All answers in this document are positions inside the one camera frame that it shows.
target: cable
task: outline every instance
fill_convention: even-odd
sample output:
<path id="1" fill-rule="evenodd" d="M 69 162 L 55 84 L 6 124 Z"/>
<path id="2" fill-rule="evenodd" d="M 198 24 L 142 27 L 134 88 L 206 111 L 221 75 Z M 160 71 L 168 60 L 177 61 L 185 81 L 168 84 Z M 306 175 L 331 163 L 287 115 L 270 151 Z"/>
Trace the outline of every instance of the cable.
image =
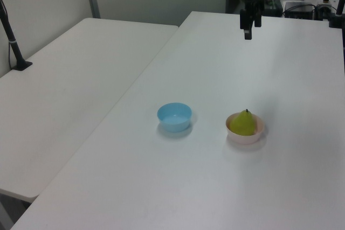
<path id="1" fill-rule="evenodd" d="M 313 5 L 313 4 L 296 5 L 296 6 L 293 6 L 293 7 L 291 7 L 291 8 L 286 9 L 282 14 L 285 16 L 285 12 L 286 12 L 286 11 L 291 11 L 291 10 L 294 10 L 294 9 L 297 9 L 297 8 L 301 8 L 301 7 L 303 7 L 303 6 L 313 6 L 313 7 L 314 7 L 313 12 L 314 12 L 315 9 L 316 9 L 316 6 Z"/>
<path id="2" fill-rule="evenodd" d="M 12 70 L 11 60 L 10 60 L 10 53 L 11 53 L 11 44 L 9 43 L 9 65 L 10 65 L 10 70 Z"/>

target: pear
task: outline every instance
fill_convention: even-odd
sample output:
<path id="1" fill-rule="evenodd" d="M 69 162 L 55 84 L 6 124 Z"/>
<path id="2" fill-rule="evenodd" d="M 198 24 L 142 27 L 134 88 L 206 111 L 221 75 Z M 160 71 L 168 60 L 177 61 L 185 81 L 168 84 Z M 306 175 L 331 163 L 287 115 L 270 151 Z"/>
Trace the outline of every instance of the pear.
<path id="1" fill-rule="evenodd" d="M 253 115 L 246 109 L 230 122 L 230 130 L 237 135 L 251 136 L 255 133 L 255 125 Z"/>

